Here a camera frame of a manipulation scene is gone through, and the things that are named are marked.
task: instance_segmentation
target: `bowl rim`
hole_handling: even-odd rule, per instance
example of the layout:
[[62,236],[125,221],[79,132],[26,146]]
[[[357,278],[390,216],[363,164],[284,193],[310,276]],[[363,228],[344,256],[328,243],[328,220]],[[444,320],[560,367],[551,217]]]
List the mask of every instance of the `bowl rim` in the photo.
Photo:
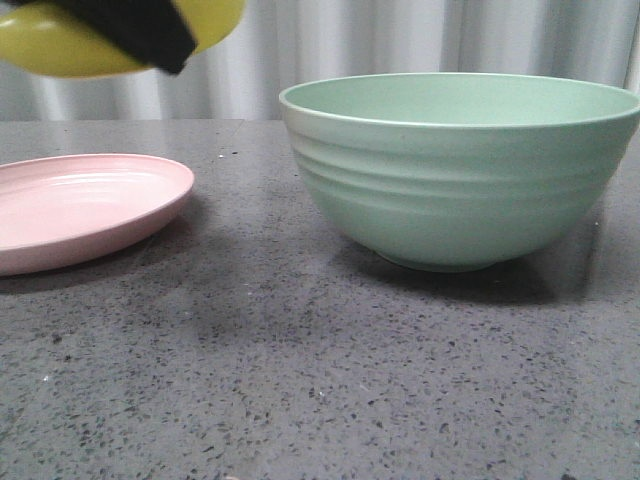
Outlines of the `bowl rim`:
[[[316,110],[309,107],[303,107],[287,99],[287,96],[291,92],[295,90],[307,88],[312,85],[328,84],[328,83],[340,82],[345,80],[352,80],[352,79],[355,80],[355,79],[372,78],[372,77],[406,77],[406,76],[425,76],[425,77],[426,76],[457,76],[457,77],[483,76],[483,77],[497,77],[497,78],[520,78],[520,79],[526,79],[526,80],[545,81],[545,82],[573,83],[573,84],[578,84],[583,86],[589,86],[591,88],[608,90],[611,92],[615,92],[619,95],[628,96],[630,99],[635,100],[636,105],[633,108],[623,110],[619,113],[585,117],[582,120],[558,121],[558,122],[547,122],[547,123],[463,124],[463,123],[445,123],[445,122],[411,122],[411,121],[402,121],[402,120],[384,120],[384,119],[357,117],[352,115],[342,115],[338,113],[331,113],[331,112],[325,112],[322,110]],[[368,75],[350,75],[350,76],[343,76],[343,77],[334,77],[334,78],[314,80],[310,82],[304,82],[304,83],[292,85],[280,92],[280,94],[278,95],[278,100],[280,102],[280,105],[285,109],[293,110],[309,116],[349,122],[349,123],[379,125],[379,126],[388,126],[388,127],[410,127],[410,128],[411,127],[413,128],[428,127],[428,128],[442,128],[442,129],[446,128],[446,129],[460,129],[460,130],[483,130],[483,129],[511,130],[511,129],[558,128],[558,127],[579,126],[579,125],[589,125],[589,124],[609,122],[613,120],[633,117],[640,113],[640,95],[635,94],[634,92],[624,88],[614,87],[612,85],[606,85],[606,84],[597,83],[597,82],[576,80],[576,79],[563,78],[563,77],[551,77],[551,76],[545,76],[545,75],[524,75],[524,74],[511,74],[511,73],[485,73],[485,72],[406,72],[406,73],[399,72],[399,73],[376,73],[376,74],[368,74]]]

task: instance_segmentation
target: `bowl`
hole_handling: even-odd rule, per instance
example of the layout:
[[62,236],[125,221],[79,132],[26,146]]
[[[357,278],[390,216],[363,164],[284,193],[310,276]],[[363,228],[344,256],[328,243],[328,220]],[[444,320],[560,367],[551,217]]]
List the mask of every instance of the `bowl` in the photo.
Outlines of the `bowl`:
[[629,91],[526,75],[365,75],[279,99],[320,211],[388,260],[438,272],[484,268],[568,232],[640,115]]

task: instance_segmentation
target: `background wall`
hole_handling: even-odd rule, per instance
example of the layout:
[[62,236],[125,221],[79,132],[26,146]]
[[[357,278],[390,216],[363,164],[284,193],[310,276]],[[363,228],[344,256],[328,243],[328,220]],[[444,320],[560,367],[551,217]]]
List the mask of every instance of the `background wall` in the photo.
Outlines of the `background wall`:
[[527,73],[640,89],[640,0],[247,1],[238,28],[175,78],[58,80],[0,64],[0,120],[278,118],[287,86],[383,72]]

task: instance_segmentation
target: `gray speckled countertop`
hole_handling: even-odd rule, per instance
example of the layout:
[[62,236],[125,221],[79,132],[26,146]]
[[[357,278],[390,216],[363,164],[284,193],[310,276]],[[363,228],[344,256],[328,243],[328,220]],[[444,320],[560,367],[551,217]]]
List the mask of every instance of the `gray speckled countertop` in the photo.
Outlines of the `gray speckled countertop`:
[[197,176],[153,237],[0,278],[0,479],[640,479],[639,138],[562,241],[458,275],[335,231],[280,122],[0,123],[0,145]]

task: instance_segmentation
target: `bowl base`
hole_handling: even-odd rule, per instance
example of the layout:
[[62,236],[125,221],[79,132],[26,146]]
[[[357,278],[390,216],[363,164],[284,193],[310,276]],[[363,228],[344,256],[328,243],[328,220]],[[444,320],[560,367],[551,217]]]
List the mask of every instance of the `bowl base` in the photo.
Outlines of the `bowl base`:
[[470,264],[470,265],[439,265],[434,263],[413,262],[411,260],[394,257],[392,255],[387,255],[380,252],[376,252],[376,253],[391,263],[395,263],[396,265],[399,265],[401,267],[410,268],[412,270],[420,270],[423,272],[434,272],[434,273],[474,272],[476,270],[485,269],[494,264],[494,262],[489,262],[489,263],[477,263],[477,264]]

